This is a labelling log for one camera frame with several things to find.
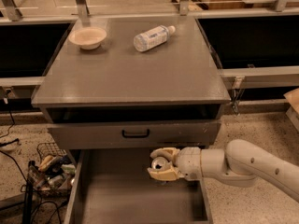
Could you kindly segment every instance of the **speckled floor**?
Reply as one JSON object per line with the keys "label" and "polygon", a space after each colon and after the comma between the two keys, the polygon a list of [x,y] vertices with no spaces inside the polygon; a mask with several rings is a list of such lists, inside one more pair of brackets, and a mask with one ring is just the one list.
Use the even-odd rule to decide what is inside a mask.
{"label": "speckled floor", "polygon": [[[299,132],[295,130],[285,115],[285,103],[246,105],[240,107],[241,114],[232,114],[227,108],[221,118],[222,125],[214,146],[223,148],[229,141],[241,138],[262,147],[270,153],[299,166]],[[19,138],[19,144],[2,147],[13,156],[26,172],[29,160],[39,161],[36,147],[39,143],[52,142],[47,133],[47,124],[41,113],[13,114],[16,125],[7,137],[0,142]],[[10,116],[0,114],[0,136],[10,125]],[[14,162],[0,154],[0,199],[20,194],[24,181]],[[299,223],[299,203],[285,193],[259,179],[254,187],[236,188],[223,185],[216,180],[206,179],[206,192],[215,224],[297,224]],[[53,212],[50,204],[44,209],[35,223],[47,223]],[[65,208],[60,210],[64,219]],[[1,213],[0,223],[21,223],[20,211]],[[57,217],[51,223],[59,223]]]}

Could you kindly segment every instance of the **gray cabinet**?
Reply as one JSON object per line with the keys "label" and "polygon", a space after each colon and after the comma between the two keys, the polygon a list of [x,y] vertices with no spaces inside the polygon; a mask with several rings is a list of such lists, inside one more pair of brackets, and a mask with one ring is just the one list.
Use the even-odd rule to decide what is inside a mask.
{"label": "gray cabinet", "polygon": [[[212,144],[230,97],[195,18],[99,24],[108,33],[105,44],[82,50],[66,41],[33,98],[52,123],[57,144],[67,149]],[[144,53],[135,50],[134,36],[160,24],[177,29],[168,42]]]}
{"label": "gray cabinet", "polygon": [[[157,147],[213,143],[230,102],[195,18],[101,24],[105,44],[65,42],[32,102],[60,148],[81,150],[65,222],[209,223],[203,181],[161,184],[147,172]],[[169,41],[136,51],[134,36],[161,24],[177,28]]]}

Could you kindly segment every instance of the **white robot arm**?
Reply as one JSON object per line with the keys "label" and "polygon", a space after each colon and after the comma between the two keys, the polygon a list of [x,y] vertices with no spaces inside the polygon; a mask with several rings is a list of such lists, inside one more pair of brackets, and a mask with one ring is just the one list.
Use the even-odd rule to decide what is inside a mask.
{"label": "white robot arm", "polygon": [[153,161],[148,172],[157,180],[211,177],[227,185],[250,187],[259,176],[299,202],[299,167],[245,140],[231,141],[225,151],[166,147],[154,150],[150,156]]}

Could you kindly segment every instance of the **bottle cap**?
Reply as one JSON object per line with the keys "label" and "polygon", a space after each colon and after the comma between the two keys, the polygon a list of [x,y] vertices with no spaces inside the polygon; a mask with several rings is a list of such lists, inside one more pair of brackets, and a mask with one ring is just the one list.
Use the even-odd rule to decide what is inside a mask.
{"label": "bottle cap", "polygon": [[174,27],[174,26],[168,26],[167,28],[168,28],[170,35],[172,35],[176,31],[176,27]]}

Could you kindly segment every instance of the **open drawer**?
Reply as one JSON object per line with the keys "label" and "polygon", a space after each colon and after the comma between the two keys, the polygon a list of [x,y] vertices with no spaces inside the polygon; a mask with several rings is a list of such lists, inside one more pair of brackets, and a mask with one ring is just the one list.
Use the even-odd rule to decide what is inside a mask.
{"label": "open drawer", "polygon": [[158,182],[148,148],[82,150],[64,223],[212,223],[203,182]]}
{"label": "open drawer", "polygon": [[48,129],[62,149],[157,147],[159,143],[212,144],[221,122],[169,120],[110,123],[50,124]]}

